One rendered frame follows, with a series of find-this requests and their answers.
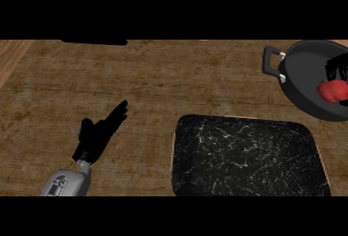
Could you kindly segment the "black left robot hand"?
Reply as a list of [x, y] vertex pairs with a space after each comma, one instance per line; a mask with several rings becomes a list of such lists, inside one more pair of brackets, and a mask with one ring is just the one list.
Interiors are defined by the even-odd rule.
[[94, 123], [91, 118], [82, 120], [79, 146], [73, 155], [76, 162], [95, 164], [108, 146], [114, 133], [129, 118], [129, 101], [125, 100], [104, 120]]

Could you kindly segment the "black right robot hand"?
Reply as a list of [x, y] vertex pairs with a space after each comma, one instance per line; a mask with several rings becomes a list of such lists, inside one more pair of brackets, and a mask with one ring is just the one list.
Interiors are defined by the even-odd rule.
[[338, 55], [327, 62], [325, 71], [330, 81], [338, 79], [348, 85], [348, 53]]

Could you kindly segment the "red bell pepper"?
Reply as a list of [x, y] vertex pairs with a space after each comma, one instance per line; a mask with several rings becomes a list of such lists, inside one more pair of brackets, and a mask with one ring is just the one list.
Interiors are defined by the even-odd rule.
[[348, 99], [348, 84], [340, 79], [324, 81], [318, 92], [327, 102], [337, 103]]

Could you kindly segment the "black marbled tray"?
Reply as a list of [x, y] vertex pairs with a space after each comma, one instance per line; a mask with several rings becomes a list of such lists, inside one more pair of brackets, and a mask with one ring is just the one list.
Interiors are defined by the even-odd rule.
[[303, 124], [188, 114], [178, 122], [172, 184], [178, 196], [330, 196]]

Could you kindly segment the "black flat object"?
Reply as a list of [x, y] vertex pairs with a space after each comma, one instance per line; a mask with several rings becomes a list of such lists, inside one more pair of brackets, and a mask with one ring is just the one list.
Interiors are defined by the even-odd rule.
[[95, 45], [116, 45], [116, 46], [126, 46], [129, 44], [128, 40], [116, 40], [116, 41], [97, 41], [97, 40], [63, 40], [69, 43], [85, 43], [85, 44], [95, 44]]

